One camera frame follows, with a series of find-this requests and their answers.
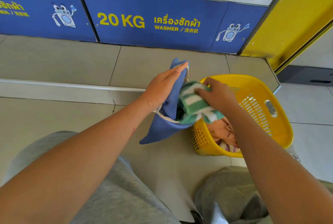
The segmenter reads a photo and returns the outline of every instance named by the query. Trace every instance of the cartoon washing machine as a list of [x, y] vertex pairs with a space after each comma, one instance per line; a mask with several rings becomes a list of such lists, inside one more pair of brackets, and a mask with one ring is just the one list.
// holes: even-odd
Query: cartoon washing machine
[[63, 25], [67, 27], [76, 28], [74, 20], [72, 18], [74, 12], [76, 11], [76, 8], [74, 8], [73, 5], [70, 6], [72, 9], [72, 13], [69, 12], [69, 10], [65, 7], [64, 4], [61, 3], [60, 7], [58, 7], [54, 2], [52, 3], [54, 7], [54, 12], [52, 15], [52, 18], [57, 26], [61, 26], [60, 23], [57, 21], [56, 16], [60, 19], [60, 21], [63, 23]]
[[246, 24], [243, 29], [240, 29], [241, 25], [242, 25], [242, 23], [239, 23], [239, 24], [236, 24], [236, 26], [235, 26], [235, 24], [232, 22], [226, 30], [221, 31], [217, 35], [217, 38], [215, 39], [215, 41], [219, 41], [220, 40], [220, 35], [223, 32], [225, 32], [224, 36], [222, 38], [222, 41], [231, 43], [238, 33], [240, 33], [241, 31], [243, 31], [243, 30], [245, 30], [247, 28], [250, 28], [250, 24], [249, 23]]

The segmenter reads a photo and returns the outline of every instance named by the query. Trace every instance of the blue sign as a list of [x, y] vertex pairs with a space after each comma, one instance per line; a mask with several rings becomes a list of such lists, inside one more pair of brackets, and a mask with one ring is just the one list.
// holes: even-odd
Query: blue sign
[[0, 0], [0, 33], [96, 42], [80, 0]]
[[[267, 9], [215, 0], [85, 0], [85, 3], [101, 42], [220, 53], [237, 53]], [[228, 24], [224, 30], [231, 26], [232, 17], [234, 26], [241, 27], [235, 27], [238, 30], [233, 38], [230, 32], [221, 33], [216, 41], [225, 22]]]

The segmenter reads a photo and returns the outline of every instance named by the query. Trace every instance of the person's right arm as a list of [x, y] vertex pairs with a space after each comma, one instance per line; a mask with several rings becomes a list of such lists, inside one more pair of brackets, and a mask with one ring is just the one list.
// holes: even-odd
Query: person's right arm
[[240, 107], [226, 84], [207, 78], [196, 92], [231, 123], [274, 224], [333, 223], [333, 196]]

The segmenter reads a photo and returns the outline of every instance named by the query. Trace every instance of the laundry basket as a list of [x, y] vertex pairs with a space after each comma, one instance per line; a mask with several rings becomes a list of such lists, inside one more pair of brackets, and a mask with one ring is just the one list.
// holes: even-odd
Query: laundry basket
[[[215, 75], [211, 78], [230, 86], [239, 105], [247, 110], [252, 118], [283, 148], [288, 148], [293, 140], [293, 132], [278, 100], [259, 79], [240, 74]], [[242, 153], [233, 153], [218, 146], [210, 135], [203, 119], [197, 121], [190, 134], [194, 149], [200, 155], [226, 155], [243, 157]]]

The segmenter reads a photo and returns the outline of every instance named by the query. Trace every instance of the hand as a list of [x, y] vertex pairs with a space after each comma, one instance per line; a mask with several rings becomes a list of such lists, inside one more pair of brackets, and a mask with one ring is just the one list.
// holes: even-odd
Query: hand
[[188, 62], [185, 62], [180, 66], [158, 74], [152, 79], [146, 91], [139, 98], [148, 104], [151, 112], [157, 109], [167, 99], [174, 83], [188, 64]]
[[195, 93], [206, 100], [212, 108], [224, 114], [231, 104], [239, 106], [235, 94], [227, 84], [223, 84], [212, 78], [207, 78], [203, 84], [206, 86], [210, 85], [211, 91], [195, 89]]

